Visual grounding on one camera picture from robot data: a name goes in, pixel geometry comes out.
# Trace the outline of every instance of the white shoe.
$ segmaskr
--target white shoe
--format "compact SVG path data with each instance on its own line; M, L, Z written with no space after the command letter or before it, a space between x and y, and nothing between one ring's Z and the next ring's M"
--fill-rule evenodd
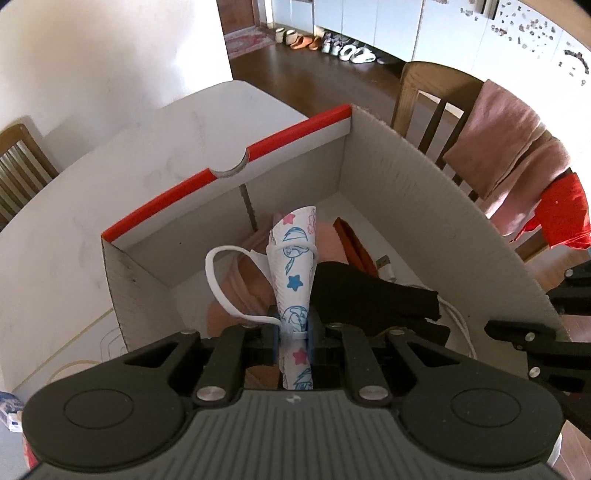
M330 38L326 38L324 43L322 44L322 53L330 53L330 46L332 45L332 41Z
M275 30L275 43L283 43L285 39L285 28L277 28Z
M299 37L298 32L295 30L288 30L285 32L285 45L291 45L292 43L295 43L297 37Z
M353 53L357 51L357 47L355 45L345 45L343 48L340 49L339 58L343 61L349 61Z
M340 41L338 41L338 40L337 40L337 41L335 41L335 42L333 43L333 46L332 46L331 50L330 50L330 54L331 54L333 57L336 57L336 56L339 54L339 52L340 52L340 49L341 49L342 47L343 47L343 46L342 46L342 44L341 44L341 42L340 42Z
M367 47L358 48L351 56L353 63L371 63L375 61L375 54Z

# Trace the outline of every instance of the slipper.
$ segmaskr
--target slipper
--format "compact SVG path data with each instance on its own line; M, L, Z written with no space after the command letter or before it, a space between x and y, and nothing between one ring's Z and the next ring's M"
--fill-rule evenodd
M370 63L375 61L375 54L367 47L358 48L351 56L352 63Z
M398 60L396 57L383 56L383 57L378 57L376 61L380 65L393 65L395 63L398 63L400 60Z
M310 50L318 50L321 45L322 45L322 38L314 37L314 41L310 45L308 45L308 48Z
M275 30L275 43L283 43L285 39L285 28L277 28Z
M300 48L306 48L310 45L314 39L312 37L298 37L298 39L290 45L292 50L299 50Z
M291 45L297 40L298 34L295 30L285 32L285 45Z
M340 49L339 58L343 61L349 61L353 53L357 51L357 47L355 45L345 45L343 48Z

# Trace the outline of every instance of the orange slipper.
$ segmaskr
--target orange slipper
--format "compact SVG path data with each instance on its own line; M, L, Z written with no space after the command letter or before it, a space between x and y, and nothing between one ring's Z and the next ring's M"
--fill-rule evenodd
M322 38L314 37L314 41L308 45L310 50L318 50L322 46Z
M298 39L290 45L292 50L299 50L300 48L306 48L310 45L314 40L312 37L298 37Z

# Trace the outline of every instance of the chair backrest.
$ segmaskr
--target chair backrest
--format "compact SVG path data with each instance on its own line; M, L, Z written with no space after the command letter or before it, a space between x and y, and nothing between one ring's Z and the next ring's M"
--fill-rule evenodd
M0 217L9 222L58 175L23 124L0 133Z
M476 103L476 99L482 89L483 83L483 81L472 75L446 67L445 65L429 63L426 61L411 61L407 63L402 70L400 91L398 92L398 99L394 107L394 114L390 126L402 137L406 137L413 118L413 112L419 92L425 92L439 98L440 102L437 104L433 116L427 125L427 129L418 145L418 149L426 154L433 138L435 137L437 127L441 122L447 104L449 103L462 110L462 116L453 128L452 133L448 137L435 162L435 165L440 170L443 170L446 166L443 156L457 141L462 128L466 125L466 121L472 112L472 108ZM530 148L518 159L517 164L541 144L547 142L551 137L552 135L550 132L547 130L544 131L542 136L534 141ZM455 174L453 176L453 181L456 185L460 186L463 179L458 174ZM478 194L474 190L472 190L468 196L473 202L478 200ZM546 247L547 244L541 232L537 232L530 239L520 245L516 249L516 252L524 261L527 261Z

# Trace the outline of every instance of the pink star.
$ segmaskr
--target pink star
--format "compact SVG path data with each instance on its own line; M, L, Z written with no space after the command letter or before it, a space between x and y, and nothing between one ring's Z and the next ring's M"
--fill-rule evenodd
M308 352L300 348L297 352L293 352L296 365L305 365L308 362Z
M283 217L283 225L287 225L288 223L290 224L294 224L294 218L296 218L296 216L293 213L288 213L287 215L285 215Z

